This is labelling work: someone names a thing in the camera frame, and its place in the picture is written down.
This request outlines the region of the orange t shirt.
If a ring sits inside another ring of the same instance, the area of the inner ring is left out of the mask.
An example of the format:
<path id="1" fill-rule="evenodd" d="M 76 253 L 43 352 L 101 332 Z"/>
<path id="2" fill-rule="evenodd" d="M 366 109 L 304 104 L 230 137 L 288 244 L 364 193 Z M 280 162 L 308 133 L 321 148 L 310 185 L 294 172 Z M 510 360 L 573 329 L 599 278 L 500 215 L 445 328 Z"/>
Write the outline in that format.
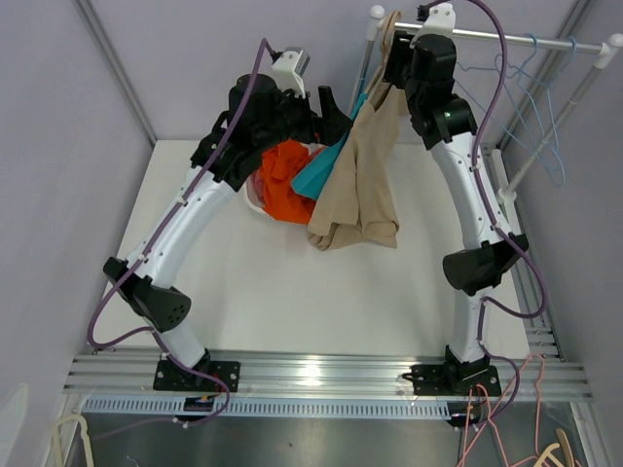
<path id="1" fill-rule="evenodd" d="M 265 152 L 258 174 L 263 182 L 263 209 L 273 219 L 307 225 L 316 201 L 295 193 L 293 179 L 324 149 L 310 152 L 303 144 L 287 140 Z"/>

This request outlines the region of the beige t shirt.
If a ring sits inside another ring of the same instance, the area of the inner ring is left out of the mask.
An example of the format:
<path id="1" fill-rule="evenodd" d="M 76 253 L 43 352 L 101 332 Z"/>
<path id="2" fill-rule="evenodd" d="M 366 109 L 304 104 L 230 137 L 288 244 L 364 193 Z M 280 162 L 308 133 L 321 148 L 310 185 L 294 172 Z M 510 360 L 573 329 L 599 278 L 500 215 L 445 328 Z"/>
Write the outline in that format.
<path id="1" fill-rule="evenodd" d="M 308 223 L 320 251 L 363 242 L 397 246 L 399 221 L 386 162 L 406 115 L 403 90 L 379 84 L 363 102 Z"/>

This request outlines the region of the blue wire hanger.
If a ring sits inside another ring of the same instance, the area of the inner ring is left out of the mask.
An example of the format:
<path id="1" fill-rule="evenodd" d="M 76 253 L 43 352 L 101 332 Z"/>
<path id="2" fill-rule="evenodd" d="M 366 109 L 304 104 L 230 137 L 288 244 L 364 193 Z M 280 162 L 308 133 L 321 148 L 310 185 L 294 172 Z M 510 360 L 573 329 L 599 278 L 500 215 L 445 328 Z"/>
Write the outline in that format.
<path id="1" fill-rule="evenodd" d="M 494 116 L 493 112 L 489 118 L 489 123 L 490 122 L 495 123 L 495 125 L 503 131 L 504 136 L 508 136 L 512 141 L 516 142 L 522 148 L 526 150 L 530 150 L 530 149 L 535 148 L 536 141 L 537 141 L 536 135 L 528 126 L 527 117 L 524 117 L 522 114 L 522 112 L 525 112 L 525 111 L 520 111 L 517 99 L 515 99 L 514 94 L 509 90 L 509 85 L 513 89 L 521 90 L 523 94 L 522 97 L 525 97 L 528 100 L 529 107 L 531 107 L 531 109 L 536 113 L 536 119 L 537 119 L 537 123 L 540 128 L 540 131 L 541 131 L 541 135 L 544 134 L 542 122 L 538 114 L 538 111 L 536 110 L 535 98 L 533 97 L 532 93 L 530 93 L 528 90 L 528 84 L 540 85 L 541 83 L 535 77 L 533 77 L 532 75 L 526 72 L 526 67 L 532 61 L 532 59 L 536 56 L 539 50 L 539 46 L 537 44 L 536 36 L 534 36 L 533 34 L 525 34 L 525 35 L 531 38 L 532 52 L 530 56 L 528 56 L 522 62 L 520 66 L 513 65 L 512 63 L 510 63 L 510 60 L 508 60 L 502 88 L 503 88 L 503 93 L 505 93 L 506 95 L 506 100 L 510 102 L 510 104 L 512 104 L 512 107 L 514 109 L 514 117 L 517 117 L 519 119 L 520 126 L 522 126 L 524 130 L 527 132 L 527 135 L 529 136 L 531 143 L 527 144 L 525 141 L 519 139 L 517 137 L 518 130 L 511 130 L 510 124 L 503 125 Z M 457 65 L 463 74 L 471 73 L 471 72 L 478 72 L 480 73 L 480 75 L 483 75 L 483 73 L 490 74 L 490 75 L 495 73 L 496 75 L 498 75 L 498 78 L 501 76 L 501 54 L 497 54 L 495 56 L 493 67 L 491 66 L 489 67 L 484 67 L 484 66 L 465 67 L 460 62 L 458 62 Z M 467 95 L 467 97 L 471 99 L 471 101 L 482 111 L 482 114 L 483 114 L 482 118 L 484 119 L 484 115 L 488 111 L 489 106 L 485 107 L 483 103 L 481 102 L 482 99 L 479 100 L 478 98 L 474 97 L 472 93 L 470 93 L 469 89 L 464 87 L 459 80 L 457 80 L 456 84 Z"/>
<path id="2" fill-rule="evenodd" d="M 528 170 L 531 168 L 531 165 L 535 162 L 539 162 L 543 168 L 545 169 L 550 181 L 554 184 L 555 187 L 560 188 L 565 185 L 567 182 L 567 174 L 565 169 L 565 164 L 560 155 L 560 142 L 558 137 L 558 126 L 556 123 L 556 117 L 554 116 L 554 106 L 552 100 L 552 88 L 558 79 L 558 77 L 562 74 L 562 72 L 568 67 L 570 63 L 573 62 L 575 53 L 576 53 L 576 40 L 573 37 L 569 37 L 571 42 L 571 54 L 570 58 L 567 60 L 565 64 L 561 67 L 557 67 L 554 69 L 554 74 L 552 78 L 543 78 L 538 79 L 535 77 L 541 84 L 532 84 L 536 85 L 537 90 L 543 90 L 545 92 L 546 99 L 546 109 L 549 117 L 549 127 L 545 129 L 543 120 L 541 119 L 541 114 L 538 110 L 537 97 L 534 95 L 532 91 L 533 97 L 535 98 L 536 110 L 540 116 L 543 133 L 541 135 L 541 131 L 539 125 L 536 120 L 536 125 L 540 132 L 540 139 L 536 141 L 536 145 L 534 149 L 531 149 L 531 155 L 525 160 L 525 163 L 520 167 L 518 172 L 513 176 L 512 180 L 509 182 L 509 190 L 511 192 L 515 192 L 519 187 L 520 183 L 525 179 Z M 528 110 L 522 112 L 523 116 L 531 110 L 529 107 Z"/>

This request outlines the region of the pink t shirt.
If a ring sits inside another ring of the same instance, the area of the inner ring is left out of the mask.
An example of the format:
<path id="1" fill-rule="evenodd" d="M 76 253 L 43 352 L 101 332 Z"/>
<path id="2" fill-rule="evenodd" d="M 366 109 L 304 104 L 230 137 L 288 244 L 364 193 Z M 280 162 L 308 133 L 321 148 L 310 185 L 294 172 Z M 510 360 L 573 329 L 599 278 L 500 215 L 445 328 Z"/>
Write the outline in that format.
<path id="1" fill-rule="evenodd" d="M 265 205 L 264 180 L 260 175 L 260 170 L 254 171 L 249 179 L 249 198 L 256 206 L 263 208 Z"/>

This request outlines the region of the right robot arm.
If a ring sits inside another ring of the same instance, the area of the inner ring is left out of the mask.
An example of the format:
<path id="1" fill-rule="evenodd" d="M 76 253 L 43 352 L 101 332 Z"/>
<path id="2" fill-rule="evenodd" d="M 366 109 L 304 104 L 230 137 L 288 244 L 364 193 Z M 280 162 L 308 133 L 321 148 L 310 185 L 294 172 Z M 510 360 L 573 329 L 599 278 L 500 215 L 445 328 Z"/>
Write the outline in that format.
<path id="1" fill-rule="evenodd" d="M 448 184 L 461 228 L 461 250 L 442 260 L 455 291 L 455 320 L 444 360 L 412 366 L 404 378 L 418 396 L 467 396 L 484 386 L 498 396 L 498 373 L 483 349 L 485 299 L 527 251 L 500 208 L 474 142 L 477 124 L 469 103 L 454 92 L 457 49 L 439 34 L 393 35 L 385 82 L 404 90 L 412 128 Z"/>

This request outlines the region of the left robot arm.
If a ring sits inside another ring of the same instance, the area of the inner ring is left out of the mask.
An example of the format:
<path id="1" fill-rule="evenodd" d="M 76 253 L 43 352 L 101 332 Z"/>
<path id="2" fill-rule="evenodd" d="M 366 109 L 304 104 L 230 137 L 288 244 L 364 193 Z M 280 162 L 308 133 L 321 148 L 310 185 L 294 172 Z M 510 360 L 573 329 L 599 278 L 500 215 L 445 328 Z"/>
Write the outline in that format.
<path id="1" fill-rule="evenodd" d="M 227 109 L 191 156 L 177 197 L 139 246 L 103 266 L 112 292 L 149 325 L 165 351 L 169 375 L 189 390 L 215 380 L 209 351 L 188 318 L 192 301 L 174 286 L 177 274 L 215 214 L 259 169 L 264 153 L 287 141 L 330 146 L 351 128 L 331 88 L 317 91 L 320 110 L 314 112 L 305 92 L 280 88 L 265 74 L 239 77 Z"/>

